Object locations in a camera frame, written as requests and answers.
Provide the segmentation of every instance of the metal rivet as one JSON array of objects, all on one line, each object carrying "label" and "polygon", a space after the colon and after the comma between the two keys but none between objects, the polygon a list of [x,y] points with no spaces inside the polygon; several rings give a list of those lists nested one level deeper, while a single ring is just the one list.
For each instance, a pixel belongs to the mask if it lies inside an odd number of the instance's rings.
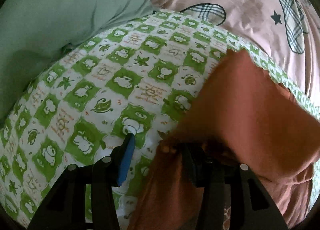
[{"label": "metal rivet", "polygon": [[106,156],[106,157],[103,157],[102,158],[102,162],[104,162],[104,163],[109,163],[109,162],[111,162],[111,157],[110,156]]},{"label": "metal rivet", "polygon": [[242,170],[248,170],[249,169],[249,166],[247,164],[241,164],[240,165],[240,169]]},{"label": "metal rivet", "polygon": [[73,170],[76,169],[76,167],[77,167],[77,165],[75,165],[75,164],[70,164],[70,165],[68,166],[68,170],[69,170],[69,171],[73,171]]}]

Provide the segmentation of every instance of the green pillow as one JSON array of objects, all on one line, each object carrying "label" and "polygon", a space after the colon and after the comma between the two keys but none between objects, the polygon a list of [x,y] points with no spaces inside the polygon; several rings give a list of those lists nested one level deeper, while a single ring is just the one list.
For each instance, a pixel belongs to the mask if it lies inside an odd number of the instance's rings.
[{"label": "green pillow", "polygon": [[150,0],[6,0],[0,9],[0,124],[65,45],[153,10]]}]

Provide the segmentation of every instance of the black bracket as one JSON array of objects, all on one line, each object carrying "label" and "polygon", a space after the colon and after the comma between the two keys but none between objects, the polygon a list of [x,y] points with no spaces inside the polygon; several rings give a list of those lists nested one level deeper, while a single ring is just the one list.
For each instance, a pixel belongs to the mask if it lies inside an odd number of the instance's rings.
[{"label": "black bracket", "polygon": [[[69,165],[33,216],[28,230],[120,230],[111,187],[125,181],[135,138],[128,133],[123,144],[94,165]],[[91,184],[92,223],[85,222],[85,186]]]},{"label": "black bracket", "polygon": [[184,144],[183,166],[195,187],[204,187],[196,230],[221,229],[225,185],[231,186],[230,230],[288,230],[278,207],[246,164],[225,166],[202,148]]}]

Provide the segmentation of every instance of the star print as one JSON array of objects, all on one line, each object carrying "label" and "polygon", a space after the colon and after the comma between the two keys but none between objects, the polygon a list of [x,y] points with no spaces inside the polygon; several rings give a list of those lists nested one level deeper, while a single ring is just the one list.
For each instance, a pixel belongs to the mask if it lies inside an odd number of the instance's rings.
[{"label": "star print", "polygon": [[13,193],[13,194],[16,195],[16,194],[17,194],[16,189],[18,189],[18,188],[16,187],[16,183],[15,183],[14,181],[10,180],[9,191],[10,191],[11,193]]},{"label": "star print", "polygon": [[277,25],[278,23],[282,24],[280,20],[281,15],[277,14],[276,11],[273,11],[273,15],[271,15],[270,17],[275,21],[275,25]]}]

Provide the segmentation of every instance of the bed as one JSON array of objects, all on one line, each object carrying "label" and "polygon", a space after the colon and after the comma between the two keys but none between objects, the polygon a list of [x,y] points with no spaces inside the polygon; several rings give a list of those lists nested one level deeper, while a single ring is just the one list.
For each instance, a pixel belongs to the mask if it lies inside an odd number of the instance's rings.
[{"label": "bed", "polygon": [[[320,119],[320,20],[308,0],[152,2],[169,10],[104,29],[71,50],[29,84],[6,119],[0,201],[24,227],[69,164],[89,165],[109,155],[130,131],[137,138],[130,173],[114,189],[125,229],[158,142],[189,109],[227,48],[247,49],[257,66]],[[319,183],[318,162],[309,209]],[[89,188],[86,199],[90,221]],[[226,204],[224,230],[229,220]]]}]

